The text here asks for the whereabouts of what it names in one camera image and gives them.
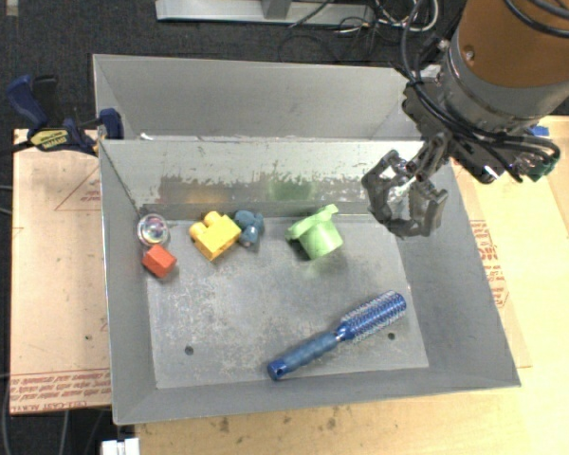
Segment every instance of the clear glass ball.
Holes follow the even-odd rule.
[[[137,235],[146,246],[164,245],[169,239],[169,227],[161,215],[147,214],[139,221]]]

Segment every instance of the toy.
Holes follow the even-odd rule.
[[[152,246],[141,263],[159,278],[166,277],[173,270],[177,258],[161,245]]]
[[[212,210],[202,223],[190,226],[190,236],[198,250],[213,261],[239,238],[242,230],[227,216]]]
[[[343,240],[331,221],[331,216],[338,211],[335,204],[320,208],[316,214],[291,226],[284,237],[287,241],[299,240],[310,260],[324,256],[343,245]]]
[[[343,316],[335,331],[325,332],[270,362],[267,373],[274,381],[278,381],[285,374],[332,351],[344,340],[357,343],[371,336],[404,317],[406,310],[407,302],[402,295],[394,291],[382,293]]]
[[[257,244],[259,235],[264,232],[264,216],[253,214],[250,210],[238,210],[234,214],[234,222],[243,230],[238,243],[244,247]]]
[[[146,246],[164,245],[169,240],[169,227],[158,214],[147,214],[139,220],[137,236]]]

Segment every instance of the gray metal bin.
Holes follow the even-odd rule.
[[[98,109],[126,138],[101,143],[114,418],[132,424],[519,384],[451,169],[443,225],[398,241],[367,212],[360,178],[419,148],[388,69],[95,56]],[[294,221],[340,209],[344,245],[308,261]],[[216,209],[259,211],[257,250],[207,261],[188,235]],[[177,269],[140,263],[140,215],[171,226]],[[266,364],[393,289],[408,315],[283,381]]]

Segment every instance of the bin floor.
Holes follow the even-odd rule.
[[[285,240],[299,219],[266,218],[258,248],[235,244],[213,262],[194,246],[191,221],[170,222],[177,267],[146,277],[159,389],[266,380],[267,362],[387,290],[405,297],[405,318],[289,377],[428,367],[394,235],[369,215],[334,216],[343,246],[309,261]]]

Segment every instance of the black carpet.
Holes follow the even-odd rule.
[[[443,0],[443,17],[436,26],[445,31],[466,0]],[[19,0],[19,16],[6,16],[0,0],[0,150],[10,145],[10,131],[28,123],[9,107],[5,90],[17,76],[56,74],[61,101],[68,115],[82,121],[93,117],[94,53],[174,56],[329,64],[397,66],[395,43],[399,30],[383,35],[341,37],[327,29],[285,26],[158,23],[155,0]],[[416,36],[411,47],[423,44]],[[557,111],[569,115],[569,100]],[[12,160],[0,159],[0,184],[12,184]],[[0,191],[0,206],[10,208],[10,195]],[[10,219],[0,213],[0,373],[9,368]],[[0,416],[6,384],[0,381]],[[72,412],[65,453],[83,453],[99,413]],[[97,423],[96,436],[116,436],[109,414]],[[62,414],[14,417],[9,437],[15,454],[57,453]],[[4,453],[0,432],[0,453]]]

